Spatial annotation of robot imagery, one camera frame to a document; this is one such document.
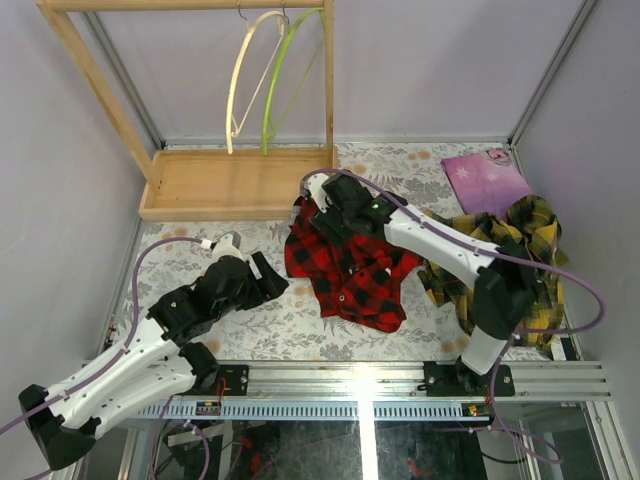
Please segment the red black plaid shirt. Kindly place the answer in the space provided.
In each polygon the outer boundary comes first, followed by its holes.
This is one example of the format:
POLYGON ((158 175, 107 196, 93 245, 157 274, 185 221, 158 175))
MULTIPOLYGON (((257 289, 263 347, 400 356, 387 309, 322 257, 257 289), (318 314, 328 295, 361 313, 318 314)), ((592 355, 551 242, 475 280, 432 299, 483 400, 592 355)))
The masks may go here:
POLYGON ((342 245, 331 243, 312 224, 319 209, 298 197, 295 219, 285 241, 287 275, 311 281, 323 317, 338 316, 385 333, 406 319, 401 284, 422 259, 382 240, 359 234, 342 245))

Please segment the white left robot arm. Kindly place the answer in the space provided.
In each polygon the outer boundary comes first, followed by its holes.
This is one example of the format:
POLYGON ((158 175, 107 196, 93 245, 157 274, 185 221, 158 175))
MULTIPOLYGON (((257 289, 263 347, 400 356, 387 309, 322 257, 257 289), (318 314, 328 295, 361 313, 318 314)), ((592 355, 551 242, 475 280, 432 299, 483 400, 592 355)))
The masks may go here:
POLYGON ((29 431, 52 471, 84 457, 142 408, 186 392, 208 394, 220 366, 199 338, 228 313, 279 298, 289 283, 260 252, 222 255, 193 283, 153 304, 124 339, 67 379, 18 396, 29 431))

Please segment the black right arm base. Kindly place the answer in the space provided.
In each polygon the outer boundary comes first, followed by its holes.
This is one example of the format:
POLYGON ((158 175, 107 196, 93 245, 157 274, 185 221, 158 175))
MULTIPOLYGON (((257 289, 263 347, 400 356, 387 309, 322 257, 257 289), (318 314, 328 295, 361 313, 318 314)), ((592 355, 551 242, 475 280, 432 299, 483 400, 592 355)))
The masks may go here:
POLYGON ((478 375, 464 365, 460 359, 455 362, 425 361, 424 380, 417 386, 430 397, 514 397, 515 386, 511 369, 499 365, 484 375, 478 375))

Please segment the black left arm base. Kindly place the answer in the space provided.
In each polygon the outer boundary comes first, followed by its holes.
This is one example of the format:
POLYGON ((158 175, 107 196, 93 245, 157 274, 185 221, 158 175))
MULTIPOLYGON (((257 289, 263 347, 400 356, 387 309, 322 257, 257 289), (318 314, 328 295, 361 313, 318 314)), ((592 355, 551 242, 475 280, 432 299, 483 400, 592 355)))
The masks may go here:
POLYGON ((202 395, 216 397, 246 396, 249 386, 250 367, 242 364, 227 364, 219 367, 214 380, 207 380, 194 391, 202 395))

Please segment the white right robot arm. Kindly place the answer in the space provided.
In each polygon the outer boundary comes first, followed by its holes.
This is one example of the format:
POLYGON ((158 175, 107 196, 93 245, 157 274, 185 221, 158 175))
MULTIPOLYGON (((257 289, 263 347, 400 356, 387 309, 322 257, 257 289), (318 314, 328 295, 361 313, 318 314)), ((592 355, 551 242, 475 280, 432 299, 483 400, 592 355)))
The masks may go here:
POLYGON ((302 188, 318 209, 313 225, 331 242, 379 239, 435 263, 470 289, 473 331, 452 376, 467 394, 488 387, 492 367, 537 298, 536 272, 523 263, 526 250, 474 239, 346 171, 312 173, 302 188))

